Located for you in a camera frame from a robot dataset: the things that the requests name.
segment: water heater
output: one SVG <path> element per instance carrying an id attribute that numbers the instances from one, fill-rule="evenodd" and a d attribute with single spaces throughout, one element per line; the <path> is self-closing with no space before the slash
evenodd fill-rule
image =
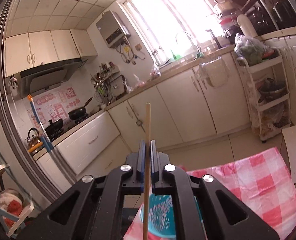
<path id="1" fill-rule="evenodd" d="M 125 36 L 130 37 L 126 26 L 120 20 L 118 14 L 113 11 L 105 12 L 96 26 L 109 48 L 116 48 L 122 43 Z"/>

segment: orange handle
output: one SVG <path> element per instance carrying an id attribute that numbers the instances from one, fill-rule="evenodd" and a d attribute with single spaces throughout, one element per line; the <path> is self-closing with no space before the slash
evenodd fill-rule
<path id="1" fill-rule="evenodd" d="M 32 153 L 34 150 L 36 150 L 37 148 L 39 148 L 40 146 L 43 145 L 43 142 L 37 143 L 35 146 L 31 147 L 28 152 Z"/>
<path id="2" fill-rule="evenodd" d="M 29 102 L 33 101 L 33 97 L 31 95 L 28 95 L 27 98 L 28 98 Z"/>

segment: drawer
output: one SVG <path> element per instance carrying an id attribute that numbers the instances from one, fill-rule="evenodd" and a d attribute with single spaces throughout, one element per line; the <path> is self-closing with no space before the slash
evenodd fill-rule
<path id="1" fill-rule="evenodd" d="M 119 131 L 107 112 L 58 144 L 76 174 L 81 173 L 117 136 Z"/>

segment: faucet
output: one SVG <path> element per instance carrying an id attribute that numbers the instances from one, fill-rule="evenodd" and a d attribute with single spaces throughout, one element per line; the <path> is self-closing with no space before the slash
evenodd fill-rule
<path id="1" fill-rule="evenodd" d="M 189 33 L 187 33 L 187 32 L 185 32 L 185 31 L 182 31 L 182 32 L 178 32 L 177 34 L 176 34 L 176 43 L 178 44 L 178 41 L 177 41 L 177 36 L 180 34 L 180 33 L 184 33 L 185 35 L 187 35 L 188 37 L 189 37 L 189 39 L 190 39 L 190 41 L 191 41 L 191 43 L 192 43 L 192 45 L 194 45 L 195 46 L 195 48 L 197 49 L 197 51 L 198 51 L 198 54 L 197 54 L 197 56 L 195 57 L 195 59 L 194 60 L 196 60 L 196 59 L 198 59 L 198 58 L 200 58 L 201 57 L 201 55 L 202 55 L 202 52 L 201 52 L 201 49 L 192 41 L 192 36 L 189 34 Z"/>

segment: wooden stick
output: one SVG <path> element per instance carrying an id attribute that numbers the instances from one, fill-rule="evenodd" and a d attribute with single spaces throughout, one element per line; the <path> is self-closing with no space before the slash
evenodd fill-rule
<path id="1" fill-rule="evenodd" d="M 146 155 L 145 155 L 145 176 L 144 176 L 144 240 L 148 240 L 148 213 L 149 213 L 149 189 L 150 189 L 150 124 L 151 124 L 151 104 L 146 104 L 146 120 L 145 120 L 145 130 L 146 130 Z"/>

